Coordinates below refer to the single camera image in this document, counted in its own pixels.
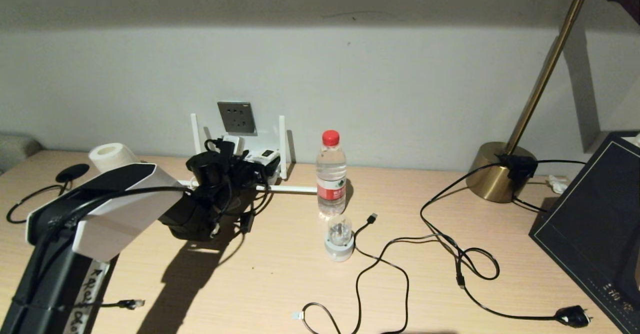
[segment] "gray cushion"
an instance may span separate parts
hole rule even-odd
[[[36,154],[42,146],[32,138],[0,134],[0,173]]]

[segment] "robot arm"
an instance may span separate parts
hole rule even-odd
[[[0,334],[90,333],[119,253],[155,220],[185,240],[210,240],[226,214],[236,215],[240,227],[250,231],[254,212],[245,208],[256,196],[256,184],[274,174],[270,168],[279,158],[275,166],[264,166],[245,161],[247,154],[225,149],[192,157],[187,167],[200,183],[194,191],[157,165],[136,163],[36,209],[27,221],[27,240],[35,248]]]

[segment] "white bracket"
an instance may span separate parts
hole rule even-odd
[[[193,143],[195,148],[195,154],[199,154],[202,152],[201,148],[201,140],[200,140],[200,132],[198,127],[198,116],[195,113],[190,114],[191,118],[191,131],[193,133]],[[288,169],[291,165],[291,156],[289,152],[289,146],[287,141],[287,127],[285,122],[285,117],[283,115],[278,116],[278,136],[279,136],[279,154],[280,154],[280,171],[279,177],[282,178],[283,181],[287,179]],[[179,181],[183,186],[188,186],[193,188],[192,181]],[[256,186],[256,189],[259,191],[265,190],[264,186]],[[317,193],[318,189],[316,187],[299,187],[299,186],[269,186],[269,190],[272,192],[283,192],[283,193]]]

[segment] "lamp stand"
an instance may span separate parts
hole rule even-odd
[[[480,146],[480,150],[478,150],[478,153],[475,156],[475,160],[473,161],[473,165],[471,165],[470,171],[481,166],[499,163],[498,156],[503,154],[528,156],[535,159],[533,154],[528,152],[528,150],[518,147],[518,142],[531,119],[531,115],[536,108],[538,100],[540,100],[540,97],[549,82],[549,78],[553,73],[555,64],[558,62],[558,59],[562,54],[562,50],[565,47],[567,38],[569,37],[569,33],[571,32],[584,3],[585,0],[573,0],[571,7],[569,7],[569,12],[566,15],[560,34],[553,43],[551,54],[546,63],[544,63],[545,65],[542,73],[535,83],[533,93],[531,93],[528,102],[526,102],[527,104],[519,117],[518,123],[513,129],[513,133],[511,134],[509,141],[507,143],[489,142]],[[509,169],[506,166],[493,166],[486,168],[485,170],[480,170],[469,176],[466,179],[466,184],[469,189],[479,197],[491,202],[509,203],[514,199],[514,196],[517,196],[521,192],[528,180],[523,179],[515,182],[508,177],[508,174]]]

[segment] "bottle label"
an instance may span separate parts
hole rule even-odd
[[[337,181],[324,181],[317,179],[318,195],[326,200],[340,199],[345,195],[347,178],[342,177]]]

